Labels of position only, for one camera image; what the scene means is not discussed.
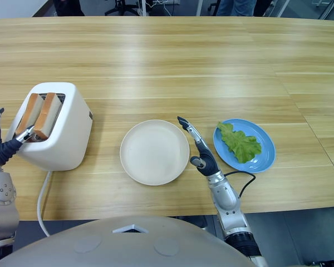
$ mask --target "empty plate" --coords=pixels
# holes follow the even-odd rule
[[[239,163],[234,152],[230,152],[229,147],[222,140],[220,129],[216,128],[213,137],[214,147],[222,160],[234,169],[252,173],[266,171],[272,166],[276,159],[276,149],[271,137],[261,127],[250,121],[241,120],[239,118],[226,120],[223,121],[223,123],[231,123],[234,126],[233,131],[243,131],[246,136],[255,136],[257,141],[261,144],[261,154],[255,155],[252,160],[246,163]]]
[[[127,174],[145,185],[163,185],[176,179],[189,160],[189,144],[170,122],[144,121],[125,135],[120,160]]]

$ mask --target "lettuce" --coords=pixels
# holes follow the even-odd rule
[[[231,123],[217,125],[222,132],[222,140],[233,151],[239,163],[245,163],[252,160],[255,155],[261,154],[261,144],[257,142],[256,137],[246,136],[243,131],[233,131]]]

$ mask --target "gray floor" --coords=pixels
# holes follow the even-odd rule
[[[334,207],[247,214],[246,217],[270,267],[334,260]],[[198,218],[186,216],[183,219],[198,223]],[[217,217],[206,216],[206,220],[206,230],[222,239]],[[54,234],[86,222],[47,221],[45,224]],[[38,222],[20,221],[14,250],[44,237]]]
[[[208,7],[211,3],[215,3],[217,0],[203,0],[202,6],[202,16],[210,16],[213,13],[208,12]],[[267,16],[275,17],[277,16],[279,10],[282,8],[286,0],[274,0],[274,7],[270,7],[269,11],[266,13]],[[317,7],[312,4],[315,0],[290,0],[287,8],[284,10],[282,17],[286,18],[313,18],[318,19],[319,16],[326,9],[326,4],[322,4]],[[80,0],[81,8],[86,16],[104,16],[105,11],[114,8],[115,0]],[[136,0],[126,0],[128,4],[135,4]],[[180,0],[180,4],[173,6],[167,5],[166,8],[170,13],[173,12],[173,16],[195,16],[197,11],[197,0]],[[55,9],[52,7],[45,16],[54,16]],[[168,16],[167,12],[163,9],[163,6],[155,6],[150,12],[150,16]],[[331,12],[327,19],[334,20],[334,10]]]

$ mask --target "wooden table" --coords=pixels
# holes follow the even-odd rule
[[[277,160],[246,189],[243,211],[334,206],[334,21],[0,19],[3,129],[29,90],[45,81],[76,84],[95,120],[80,167],[53,174],[44,219],[214,214],[205,178],[190,164],[157,187],[138,184],[120,164],[120,142],[130,128],[149,119],[178,125],[177,115],[213,150],[220,120],[251,120],[271,135]],[[36,220],[46,173],[19,157],[4,169],[17,188],[21,219]],[[230,182],[240,190],[248,179]]]

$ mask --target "toast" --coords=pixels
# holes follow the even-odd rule
[[[41,139],[49,138],[61,106],[62,103],[55,93],[47,94],[35,123],[35,134]]]
[[[42,105],[43,98],[37,93],[32,93],[28,99],[26,110],[23,113],[22,119],[15,130],[16,135],[19,135],[27,127],[35,124],[38,115],[41,112]]]

